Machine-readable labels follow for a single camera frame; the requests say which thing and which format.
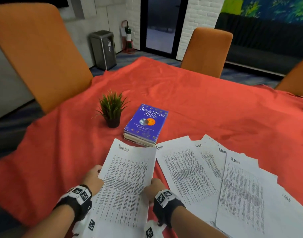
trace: red tablecloth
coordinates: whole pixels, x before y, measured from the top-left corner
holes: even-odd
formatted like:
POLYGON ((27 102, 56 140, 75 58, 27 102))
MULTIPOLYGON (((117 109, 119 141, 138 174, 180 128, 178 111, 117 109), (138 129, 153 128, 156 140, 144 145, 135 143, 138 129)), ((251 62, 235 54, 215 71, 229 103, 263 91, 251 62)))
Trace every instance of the red tablecloth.
MULTIPOLYGON (((258 159, 303 204, 302 98, 142 57, 95 77, 88 90, 27 128, 18 149, 0 161, 0 205, 26 225, 42 220, 92 166, 104 163, 114 138, 123 140, 123 129, 141 103, 169 111, 158 142, 208 134, 258 159), (95 118, 99 98, 110 89, 123 91, 131 101, 115 129, 101 116, 95 118)), ((154 176, 165 182, 158 164, 154 176)))

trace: trash can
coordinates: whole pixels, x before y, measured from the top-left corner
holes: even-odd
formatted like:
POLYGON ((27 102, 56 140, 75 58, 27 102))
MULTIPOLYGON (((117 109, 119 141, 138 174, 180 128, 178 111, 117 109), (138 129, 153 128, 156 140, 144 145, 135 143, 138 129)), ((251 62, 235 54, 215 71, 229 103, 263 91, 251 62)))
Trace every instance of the trash can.
POLYGON ((114 35, 101 30, 90 34, 96 67, 109 70, 116 66, 114 35))

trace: chair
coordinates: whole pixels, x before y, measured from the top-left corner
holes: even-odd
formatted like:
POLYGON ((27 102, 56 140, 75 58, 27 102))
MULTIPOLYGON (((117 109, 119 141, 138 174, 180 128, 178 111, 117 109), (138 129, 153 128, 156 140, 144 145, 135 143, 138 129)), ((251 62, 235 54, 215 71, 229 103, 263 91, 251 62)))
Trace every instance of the chair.
POLYGON ((303 60, 284 77, 275 89, 303 96, 303 60))
POLYGON ((51 4, 0 5, 0 47, 45 113, 84 91, 93 78, 51 4))
POLYGON ((191 36, 181 68, 219 78, 232 39, 232 33, 197 27, 191 36))

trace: trash can lid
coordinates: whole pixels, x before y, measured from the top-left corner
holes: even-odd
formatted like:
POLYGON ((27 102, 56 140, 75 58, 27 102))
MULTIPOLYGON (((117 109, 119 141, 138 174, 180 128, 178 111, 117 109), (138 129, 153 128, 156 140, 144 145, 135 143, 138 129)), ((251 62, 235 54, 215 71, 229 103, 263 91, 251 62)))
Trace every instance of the trash can lid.
POLYGON ((106 30, 100 30, 94 33, 90 34, 90 37, 94 37, 94 38, 98 38, 98 39, 103 39, 105 37, 109 37, 112 36, 113 33, 110 31, 106 31, 106 30))

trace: blue patterned carpet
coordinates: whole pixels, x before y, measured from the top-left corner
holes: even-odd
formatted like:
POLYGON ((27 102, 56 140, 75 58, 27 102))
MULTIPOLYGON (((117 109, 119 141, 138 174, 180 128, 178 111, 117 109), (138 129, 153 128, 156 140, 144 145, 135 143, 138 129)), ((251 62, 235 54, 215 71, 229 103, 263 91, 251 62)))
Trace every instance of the blue patterned carpet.
MULTIPOLYGON (((126 65, 131 64, 140 56, 146 56, 169 65, 180 67, 181 62, 137 51, 135 54, 119 53, 116 55, 117 65, 111 70, 118 70, 126 65)), ((90 68, 93 76, 102 75, 104 71, 95 67, 90 68)), ((242 83, 246 85, 265 84, 275 87, 279 81, 272 80, 263 76, 256 76, 249 73, 243 73, 231 68, 224 68, 221 79, 242 83)), ((26 128, 36 119, 44 114, 37 102, 32 101, 24 107, 6 115, 0 119, 0 158, 13 152, 23 138, 26 128)), ((9 214, 0 208, 0 237, 21 237, 25 228, 18 221, 13 219, 9 214)))

